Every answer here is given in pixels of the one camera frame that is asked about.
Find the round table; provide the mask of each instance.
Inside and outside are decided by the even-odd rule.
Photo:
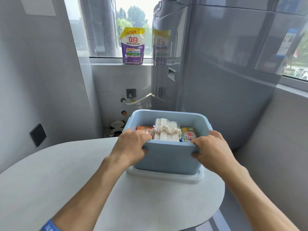
[[[117,138],[62,143],[0,174],[1,230],[39,230],[98,169]],[[198,184],[144,179],[124,172],[94,230],[182,230],[219,209],[225,184],[207,170]]]

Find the gray washing machine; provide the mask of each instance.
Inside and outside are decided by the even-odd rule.
[[[244,145],[306,28],[307,0],[162,0],[153,14],[152,109],[208,118]]]

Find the black wall switch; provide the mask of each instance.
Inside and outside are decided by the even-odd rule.
[[[41,143],[44,141],[44,139],[47,137],[45,134],[45,131],[43,129],[42,124],[38,124],[31,132],[30,136],[33,139],[33,142],[38,147],[41,145]]]

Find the orange package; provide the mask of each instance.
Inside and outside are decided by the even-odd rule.
[[[145,133],[150,135],[150,130],[153,129],[154,127],[149,127],[149,126],[138,126],[137,127],[137,131],[141,132],[141,133]]]

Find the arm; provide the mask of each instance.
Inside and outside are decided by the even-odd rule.
[[[269,200],[234,158],[227,142],[216,131],[192,140],[202,153],[196,158],[217,173],[230,188],[255,231],[298,231],[297,227]]]
[[[122,133],[95,174],[52,218],[54,225],[61,231],[93,230],[115,183],[144,157],[141,148],[150,139],[150,135],[131,129]]]

